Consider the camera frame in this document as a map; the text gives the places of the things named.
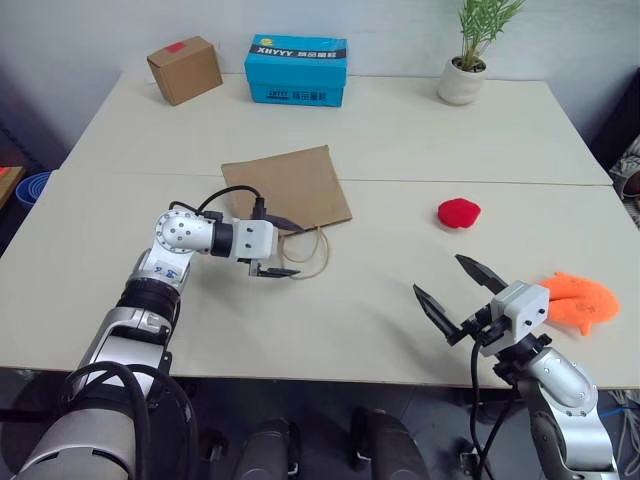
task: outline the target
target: red object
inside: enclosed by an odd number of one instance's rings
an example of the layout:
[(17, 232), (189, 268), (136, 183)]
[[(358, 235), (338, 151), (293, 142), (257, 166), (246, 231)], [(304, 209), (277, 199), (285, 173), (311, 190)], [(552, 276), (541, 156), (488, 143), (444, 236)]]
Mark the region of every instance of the red object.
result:
[(454, 198), (441, 203), (438, 207), (438, 218), (447, 227), (469, 228), (480, 215), (481, 208), (464, 198)]
[(182, 42), (174, 43), (173, 45), (169, 45), (168, 47), (164, 47), (164, 49), (169, 53), (176, 53), (178, 50), (182, 50), (186, 45)]

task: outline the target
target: black cable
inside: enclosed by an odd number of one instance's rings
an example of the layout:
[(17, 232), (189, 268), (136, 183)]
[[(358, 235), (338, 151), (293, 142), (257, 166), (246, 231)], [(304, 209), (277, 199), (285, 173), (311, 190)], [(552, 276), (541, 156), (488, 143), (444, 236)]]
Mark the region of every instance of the black cable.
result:
[(207, 207), (207, 205), (213, 202), (216, 198), (230, 192), (235, 192), (237, 190), (246, 190), (248, 192), (251, 192), (256, 196), (256, 198), (260, 198), (262, 196), (260, 195), (260, 192), (258, 190), (256, 190), (255, 188), (249, 185), (234, 185), (232, 187), (227, 187), (227, 188), (223, 188), (222, 190), (218, 190), (213, 195), (210, 195), (209, 197), (207, 197), (207, 199), (204, 202), (202, 202), (198, 207), (198, 213), (199, 214), (202, 213), (202, 211)]
[(493, 441), (495, 440), (496, 435), (498, 435), (498, 430), (500, 430), (500, 427), (504, 423), (504, 420), (507, 418), (507, 415), (509, 414), (509, 410), (511, 410), (511, 407), (513, 406), (513, 402), (515, 402), (517, 396), (518, 396), (518, 386), (514, 385), (513, 388), (511, 389), (511, 395), (509, 395), (509, 399), (507, 400), (507, 403), (502, 408), (502, 411), (500, 412), (500, 415), (498, 416), (496, 423), (493, 425), (493, 428), (491, 429), (491, 433), (489, 433), (489, 437), (487, 438), (487, 443), (485, 444), (484, 449), (480, 454), (480, 460), (478, 462), (478, 468), (476, 470), (476, 474), (478, 475), (479, 478), (482, 477), (482, 469), (486, 467), (487, 456), (489, 455), (489, 449), (491, 448), (491, 445), (493, 445)]
[(180, 406), (187, 425), (186, 478), (188, 480), (195, 480), (198, 474), (198, 423), (189, 397), (184, 393), (182, 387), (178, 385), (178, 382), (156, 368), (140, 364), (128, 365), (127, 367), (132, 372), (144, 373), (145, 375), (149, 375), (162, 383), (162, 385), (173, 395), (173, 398)]
[(148, 480), (149, 478), (149, 449), (151, 445), (151, 428), (149, 425), (149, 413), (145, 403), (144, 395), (140, 389), (140, 384), (131, 371), (116, 362), (96, 362), (79, 368), (75, 372), (69, 374), (63, 384), (63, 394), (65, 399), (70, 396), (73, 391), (73, 384), (81, 377), (94, 373), (105, 372), (98, 380), (100, 382), (91, 381), (88, 385), (94, 386), (102, 383), (107, 378), (116, 376), (120, 379), (125, 387), (129, 400), (131, 402), (131, 411), (133, 417), (133, 428), (135, 435), (135, 480)]
[(176, 310), (173, 313), (173, 325), (172, 325), (172, 330), (175, 331), (176, 329), (176, 325), (178, 324), (178, 319), (180, 318), (180, 304), (182, 303), (182, 300), (178, 300), (178, 303), (176, 304)]
[[(478, 440), (477, 431), (478, 408), (480, 406), (480, 386), (478, 384), (478, 354), (480, 353), (481, 348), (482, 344), (479, 340), (476, 340), (476, 343), (474, 343), (473, 345), (473, 350), (471, 350), (471, 387), (473, 389), (473, 403), (471, 404), (471, 415), (469, 417), (471, 441), (473, 442), (473, 446), (475, 447), (476, 452), (478, 452), (478, 456), (482, 455), (482, 446), (480, 445), (480, 441)], [(485, 466), (485, 470), (487, 471), (487, 475), (489, 476), (489, 478), (491, 480), (495, 480), (488, 466)], [(480, 480), (482, 478), (482, 475), (474, 475), (474, 478)]]
[(187, 210), (189, 210), (190, 212), (195, 213), (196, 215), (198, 215), (198, 213), (199, 213), (198, 210), (196, 208), (192, 207), (191, 205), (188, 205), (188, 204), (186, 204), (184, 202), (179, 202), (177, 200), (174, 200), (173, 202), (171, 202), (169, 204), (169, 210), (173, 210), (173, 207), (175, 207), (176, 205), (178, 205), (179, 207), (182, 207), (182, 208), (186, 208)]
[[(185, 465), (185, 469), (186, 469), (185, 478), (189, 480), (195, 480), (197, 476), (197, 471), (198, 471), (197, 469), (198, 426), (197, 426), (197, 421), (195, 417), (195, 411), (193, 409), (193, 406), (191, 405), (191, 401), (189, 400), (189, 397), (187, 397), (187, 394), (184, 393), (180, 385), (178, 385), (178, 383), (173, 378), (171, 378), (169, 375), (165, 374), (164, 372), (157, 370), (156, 368), (150, 367), (148, 365), (132, 364), (132, 365), (127, 365), (125, 369), (129, 372), (140, 372), (140, 373), (144, 373), (145, 375), (149, 375), (153, 379), (160, 382), (173, 395), (174, 399), (178, 403), (178, 406), (180, 407), (180, 409), (184, 414), (185, 423), (187, 425), (188, 457), (187, 457), (187, 464)], [(102, 373), (102, 375), (92, 380), (89, 384), (85, 385), (85, 387), (82, 389), (81, 392), (78, 393), (78, 395), (90, 394), (92, 390), (97, 388), (99, 385), (101, 385), (102, 383), (104, 383), (106, 380), (113, 377), (114, 375), (115, 373), (113, 373), (112, 371), (105, 371), (104, 373)]]

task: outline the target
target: potted plant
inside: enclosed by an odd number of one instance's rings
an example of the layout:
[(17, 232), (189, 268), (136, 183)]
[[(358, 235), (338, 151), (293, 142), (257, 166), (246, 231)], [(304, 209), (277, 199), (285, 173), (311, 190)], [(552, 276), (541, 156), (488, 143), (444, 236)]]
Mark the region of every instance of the potted plant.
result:
[(452, 104), (470, 103), (484, 82), (487, 66), (480, 58), (489, 44), (516, 15), (525, 0), (464, 0), (458, 13), (462, 54), (449, 60), (440, 77), (438, 95)]

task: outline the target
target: cardboard box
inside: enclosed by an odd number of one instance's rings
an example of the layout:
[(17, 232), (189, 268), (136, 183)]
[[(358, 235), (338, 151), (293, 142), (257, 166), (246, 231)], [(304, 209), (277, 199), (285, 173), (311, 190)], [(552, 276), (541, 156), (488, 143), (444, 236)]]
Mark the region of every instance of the cardboard box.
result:
[(213, 45), (192, 37), (158, 50), (147, 57), (164, 98), (178, 105), (222, 85)]
[(0, 208), (7, 203), (24, 174), (23, 167), (0, 167)]
[(256, 35), (244, 67), (254, 102), (339, 107), (347, 41)]

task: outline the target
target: white flower pot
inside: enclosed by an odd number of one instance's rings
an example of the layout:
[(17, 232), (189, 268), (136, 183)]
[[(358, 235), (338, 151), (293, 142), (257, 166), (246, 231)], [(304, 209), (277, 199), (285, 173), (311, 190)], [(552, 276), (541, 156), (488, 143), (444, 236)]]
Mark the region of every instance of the white flower pot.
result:
[(487, 69), (482, 72), (465, 72), (453, 64), (453, 59), (444, 66), (440, 77), (438, 95), (445, 102), (464, 105), (473, 102), (484, 83)]

